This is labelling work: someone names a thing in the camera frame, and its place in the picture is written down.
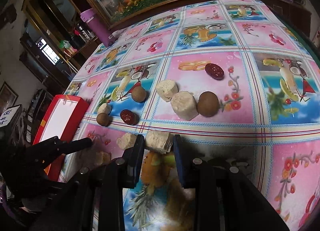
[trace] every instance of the framed picture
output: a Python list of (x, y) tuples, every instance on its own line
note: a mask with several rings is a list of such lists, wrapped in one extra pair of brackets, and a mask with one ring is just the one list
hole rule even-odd
[(17, 98), (16, 92), (4, 82), (0, 89), (0, 113), (2, 114), (8, 107), (13, 106)]

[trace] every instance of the metal bolt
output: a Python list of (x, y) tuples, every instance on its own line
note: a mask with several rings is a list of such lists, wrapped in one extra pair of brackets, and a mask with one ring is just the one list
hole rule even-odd
[(122, 164), (124, 164), (124, 163), (125, 163), (124, 158), (118, 158), (118, 159), (116, 160), (116, 165), (122, 165)]
[(80, 174), (86, 174), (88, 171), (89, 171), (89, 168), (88, 168), (88, 167), (83, 167), (83, 168), (80, 170)]
[(192, 160), (192, 162), (193, 162), (194, 164), (196, 164), (196, 165), (200, 165), (200, 164), (202, 163), (202, 159), (194, 158), (194, 159)]
[(239, 169), (235, 166), (231, 166), (230, 169), (229, 169), (232, 173), (238, 173), (239, 172)]

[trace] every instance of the purple bottle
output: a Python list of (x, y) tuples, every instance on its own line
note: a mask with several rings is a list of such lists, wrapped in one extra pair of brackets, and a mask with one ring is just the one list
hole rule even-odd
[(100, 21), (99, 16), (93, 11), (88, 9), (80, 14), (82, 21), (86, 22), (89, 28), (95, 33), (95, 35), (106, 46), (111, 46), (115, 42), (115, 38), (111, 32)]

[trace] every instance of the red box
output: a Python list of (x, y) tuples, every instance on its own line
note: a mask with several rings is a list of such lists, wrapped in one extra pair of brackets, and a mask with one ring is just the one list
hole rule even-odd
[[(56, 95), (41, 121), (33, 145), (54, 136), (62, 141), (72, 141), (88, 107), (89, 104), (81, 97)], [(50, 180), (58, 180), (63, 161), (64, 155), (61, 155), (45, 169)]]

